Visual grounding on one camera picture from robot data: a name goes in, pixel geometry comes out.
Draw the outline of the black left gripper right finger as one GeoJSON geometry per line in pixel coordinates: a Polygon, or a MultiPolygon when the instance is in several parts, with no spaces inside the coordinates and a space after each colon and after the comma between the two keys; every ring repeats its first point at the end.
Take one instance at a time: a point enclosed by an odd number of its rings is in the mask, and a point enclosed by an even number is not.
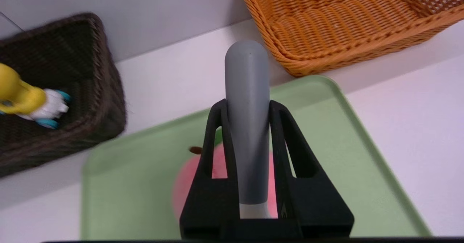
{"type": "Polygon", "coordinates": [[[355,217],[318,162],[290,111],[270,102],[278,221],[303,238],[348,238],[355,217]]]}

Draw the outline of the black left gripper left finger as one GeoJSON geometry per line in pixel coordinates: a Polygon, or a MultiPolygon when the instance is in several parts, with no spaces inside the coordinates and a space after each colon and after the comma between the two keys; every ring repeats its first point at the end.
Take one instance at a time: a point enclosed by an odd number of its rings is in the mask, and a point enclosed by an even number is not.
{"type": "Polygon", "coordinates": [[[204,132],[202,154],[179,219],[183,240],[219,240],[239,220],[237,164],[228,122],[227,100],[214,104],[204,132]],[[226,178],[212,178],[216,129],[221,128],[226,178]]]}

